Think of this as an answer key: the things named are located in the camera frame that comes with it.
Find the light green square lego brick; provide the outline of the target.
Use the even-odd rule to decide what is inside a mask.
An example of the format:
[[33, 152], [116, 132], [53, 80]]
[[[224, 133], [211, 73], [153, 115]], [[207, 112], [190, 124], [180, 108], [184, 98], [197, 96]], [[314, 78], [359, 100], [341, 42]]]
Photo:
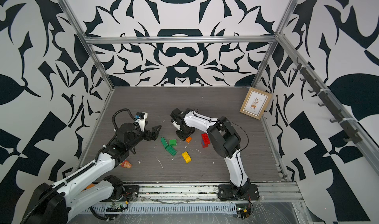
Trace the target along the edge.
[[172, 147], [177, 146], [177, 140], [176, 139], [170, 139], [169, 140], [169, 145], [172, 146]]

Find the red long lego brick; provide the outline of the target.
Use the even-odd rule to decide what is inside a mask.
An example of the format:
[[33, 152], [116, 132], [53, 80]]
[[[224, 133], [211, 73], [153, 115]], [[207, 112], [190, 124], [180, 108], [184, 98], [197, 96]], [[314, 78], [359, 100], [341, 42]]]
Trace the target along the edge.
[[203, 133], [203, 134], [201, 135], [201, 137], [202, 137], [202, 143], [207, 144], [207, 145], [210, 144], [210, 140], [209, 140], [209, 137], [208, 137], [208, 134], [207, 134], [207, 133]]

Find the yellow curved lego brick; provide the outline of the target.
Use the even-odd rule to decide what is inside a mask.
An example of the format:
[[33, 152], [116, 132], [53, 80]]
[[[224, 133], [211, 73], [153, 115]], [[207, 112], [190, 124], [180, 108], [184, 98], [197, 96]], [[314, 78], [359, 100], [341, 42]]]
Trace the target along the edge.
[[190, 163], [191, 162], [191, 157], [188, 154], [188, 152], [182, 153], [182, 157], [183, 157], [183, 159], [185, 160], [186, 163]]

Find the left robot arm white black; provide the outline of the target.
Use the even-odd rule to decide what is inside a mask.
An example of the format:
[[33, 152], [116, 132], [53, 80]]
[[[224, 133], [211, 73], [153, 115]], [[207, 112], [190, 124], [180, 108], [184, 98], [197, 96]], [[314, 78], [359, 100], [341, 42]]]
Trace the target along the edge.
[[162, 126], [141, 131], [138, 123], [124, 123], [96, 154], [95, 159], [72, 175], [33, 192], [21, 223], [66, 224], [82, 211], [109, 198], [122, 197], [123, 182], [110, 175], [93, 187], [90, 184], [123, 163], [143, 140], [157, 140]]

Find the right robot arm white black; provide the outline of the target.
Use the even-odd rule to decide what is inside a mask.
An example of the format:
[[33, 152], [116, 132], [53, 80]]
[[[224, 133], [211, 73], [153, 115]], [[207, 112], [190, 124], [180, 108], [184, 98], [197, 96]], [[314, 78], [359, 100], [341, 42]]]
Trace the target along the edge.
[[177, 128], [177, 136], [185, 141], [196, 129], [206, 133], [210, 144], [216, 153], [222, 157], [230, 175], [229, 185], [218, 185], [218, 198], [227, 200], [258, 200], [259, 192], [256, 185], [246, 174], [240, 156], [243, 150], [240, 146], [241, 138], [233, 123], [226, 117], [210, 118], [199, 114], [195, 110], [174, 109], [171, 122]]

